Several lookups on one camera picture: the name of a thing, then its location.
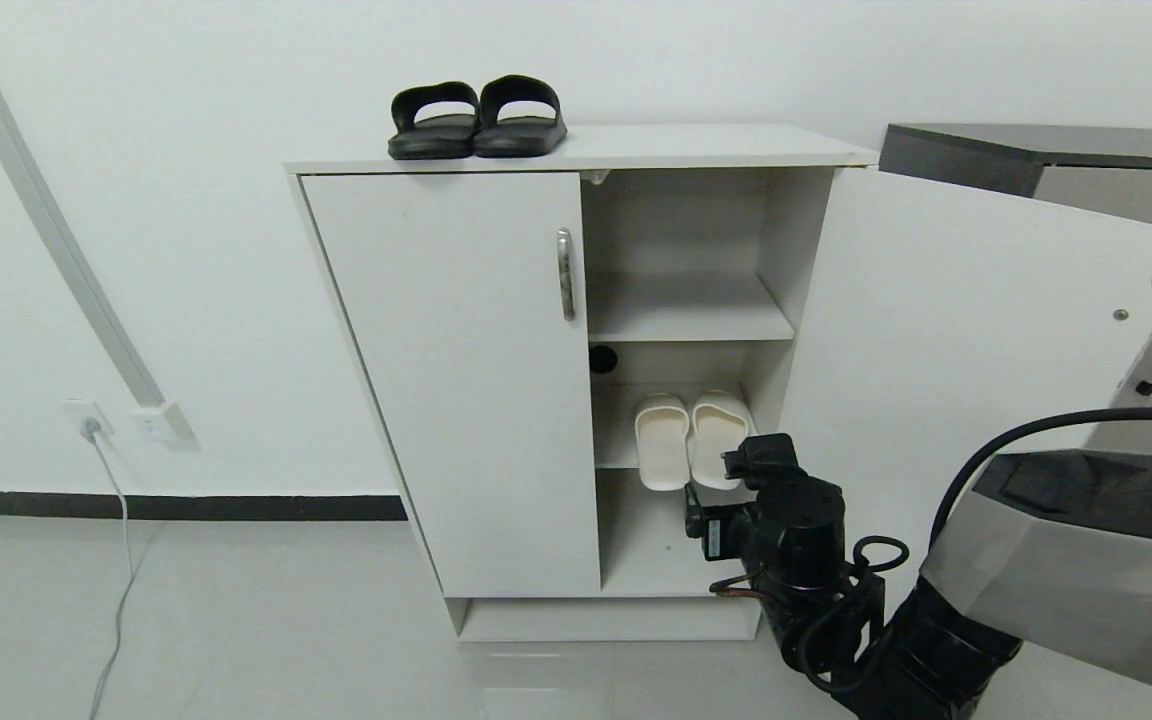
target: cabinet base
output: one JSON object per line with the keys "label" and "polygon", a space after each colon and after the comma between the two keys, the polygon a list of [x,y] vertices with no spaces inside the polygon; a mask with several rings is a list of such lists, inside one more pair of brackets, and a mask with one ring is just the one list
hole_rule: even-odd
{"label": "cabinet base", "polygon": [[685,598],[472,598],[448,600],[462,642],[748,641],[756,600]]}

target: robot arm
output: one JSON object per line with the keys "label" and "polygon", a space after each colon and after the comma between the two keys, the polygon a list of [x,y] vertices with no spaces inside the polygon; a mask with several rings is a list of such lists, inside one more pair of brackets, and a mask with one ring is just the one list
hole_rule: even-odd
{"label": "robot arm", "polygon": [[[685,529],[707,560],[738,558],[748,570],[710,591],[758,598],[786,664],[861,720],[965,720],[1023,639],[1152,684],[1152,457],[993,455],[1044,429],[1134,419],[1152,420],[1152,409],[1061,415],[982,447],[950,484],[918,583],[886,624],[879,573],[908,548],[863,538],[847,561],[841,488],[805,473],[788,435],[751,437],[723,456],[758,497],[703,507],[690,495]],[[900,556],[871,564],[870,544]]]}

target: cabinet top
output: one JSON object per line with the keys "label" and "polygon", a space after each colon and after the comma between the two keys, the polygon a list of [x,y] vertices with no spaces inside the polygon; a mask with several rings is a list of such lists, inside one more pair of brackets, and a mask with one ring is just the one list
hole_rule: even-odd
{"label": "cabinet top", "polygon": [[288,173],[493,173],[634,168],[786,168],[873,165],[878,152],[786,124],[574,126],[543,158],[392,160],[384,138],[357,160],[286,162]]}

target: white wall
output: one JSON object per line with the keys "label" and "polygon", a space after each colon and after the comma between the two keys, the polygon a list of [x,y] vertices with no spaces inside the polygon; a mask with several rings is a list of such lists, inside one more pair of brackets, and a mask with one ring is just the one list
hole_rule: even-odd
{"label": "white wall", "polygon": [[96,397],[132,491],[392,492],[279,165],[379,156],[391,96],[548,79],[571,123],[892,120],[1152,127],[1152,3],[0,0],[0,85],[200,450],[132,401],[0,172],[0,488],[101,492],[62,396]]}

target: slipper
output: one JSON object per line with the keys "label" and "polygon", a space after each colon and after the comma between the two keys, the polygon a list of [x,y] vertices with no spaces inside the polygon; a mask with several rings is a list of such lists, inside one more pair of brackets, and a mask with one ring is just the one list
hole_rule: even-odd
{"label": "slipper", "polygon": [[[448,113],[416,120],[417,111],[434,103],[465,103],[472,113]],[[463,82],[408,88],[389,104],[397,135],[389,137],[394,160],[447,160],[473,154],[473,132],[479,129],[479,97]]]}
{"label": "slipper", "polygon": [[723,452],[736,450],[753,432],[749,407],[730,393],[707,389],[691,406],[691,427],[695,438],[687,447],[691,452],[691,477],[705,487],[740,487],[740,479],[727,478]]}
{"label": "slipper", "polygon": [[639,478],[644,486],[668,492],[691,479],[687,468],[685,406],[676,395],[653,393],[639,401],[634,415],[634,437],[639,444]]}
{"label": "slipper", "polygon": [[[499,119],[509,103],[544,103],[554,118]],[[483,88],[483,129],[473,136],[473,153],[479,158],[535,158],[547,156],[567,136],[558,92],[537,78],[503,76]]]}

